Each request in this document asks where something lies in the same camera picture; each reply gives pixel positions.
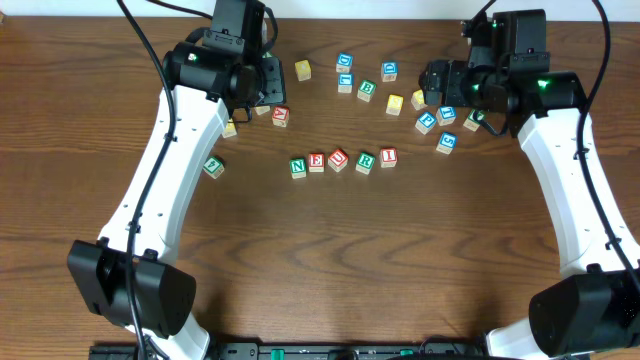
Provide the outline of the blue P block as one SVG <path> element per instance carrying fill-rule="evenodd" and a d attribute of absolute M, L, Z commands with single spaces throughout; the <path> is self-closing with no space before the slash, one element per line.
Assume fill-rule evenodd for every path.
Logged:
<path fill-rule="evenodd" d="M 429 133 L 437 124 L 436 117 L 429 111 L 425 111 L 421 114 L 415 123 L 415 128 L 423 135 Z"/>

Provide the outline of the green N block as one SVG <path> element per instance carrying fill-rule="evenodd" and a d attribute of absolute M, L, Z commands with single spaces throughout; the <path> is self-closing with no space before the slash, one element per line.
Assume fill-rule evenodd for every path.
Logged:
<path fill-rule="evenodd" d="M 293 179 L 304 178 L 307 175 L 307 166 L 304 158 L 295 158 L 289 161 L 289 169 Z"/>

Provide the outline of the red E block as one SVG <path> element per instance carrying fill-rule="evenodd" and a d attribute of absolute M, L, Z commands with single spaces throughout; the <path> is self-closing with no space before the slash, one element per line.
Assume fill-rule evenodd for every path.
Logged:
<path fill-rule="evenodd" d="M 310 153 L 308 155 L 308 168 L 312 173 L 321 173 L 325 170 L 325 155 L 323 153 Z"/>

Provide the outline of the red I block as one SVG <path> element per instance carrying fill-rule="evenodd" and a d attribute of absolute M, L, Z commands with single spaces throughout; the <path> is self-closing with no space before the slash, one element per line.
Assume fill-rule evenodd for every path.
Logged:
<path fill-rule="evenodd" d="M 395 167 L 398 162 L 398 154 L 396 148 L 381 148 L 380 149 L 380 166 L 382 168 Z"/>

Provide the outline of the red U block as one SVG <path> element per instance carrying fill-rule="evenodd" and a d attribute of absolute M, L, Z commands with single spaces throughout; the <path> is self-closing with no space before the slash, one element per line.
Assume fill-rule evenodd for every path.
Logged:
<path fill-rule="evenodd" d="M 338 148 L 327 157 L 327 163 L 335 172 L 340 172 L 348 164 L 348 155 Z"/>

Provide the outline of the green R block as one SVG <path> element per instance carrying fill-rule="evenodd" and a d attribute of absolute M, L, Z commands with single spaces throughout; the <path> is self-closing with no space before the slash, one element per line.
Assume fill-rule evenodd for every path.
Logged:
<path fill-rule="evenodd" d="M 369 175 L 374 164 L 376 158 L 366 152 L 362 152 L 356 162 L 356 170 L 362 174 Z"/>

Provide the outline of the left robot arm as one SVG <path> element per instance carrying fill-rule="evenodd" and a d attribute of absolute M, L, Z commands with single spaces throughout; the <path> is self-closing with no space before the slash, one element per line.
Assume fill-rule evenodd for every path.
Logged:
<path fill-rule="evenodd" d="M 196 281 L 176 267 L 184 218 L 200 175 L 222 170 L 211 150 L 234 111 L 286 101 L 272 10 L 219 1 L 210 20 L 153 58 L 162 90 L 140 163 L 97 240 L 75 241 L 67 257 L 88 310 L 135 335 L 133 359 L 207 355 L 210 335 L 192 312 Z"/>

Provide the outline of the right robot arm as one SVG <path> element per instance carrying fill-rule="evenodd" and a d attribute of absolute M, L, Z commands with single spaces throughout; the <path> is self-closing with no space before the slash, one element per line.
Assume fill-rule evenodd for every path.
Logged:
<path fill-rule="evenodd" d="M 462 24 L 464 61 L 434 60 L 419 84 L 429 105 L 501 113 L 534 168 L 556 234 L 560 281 L 527 316 L 490 331 L 494 358 L 562 359 L 639 343 L 639 246 L 627 228 L 594 143 L 594 93 L 554 72 L 541 9 L 483 8 Z"/>

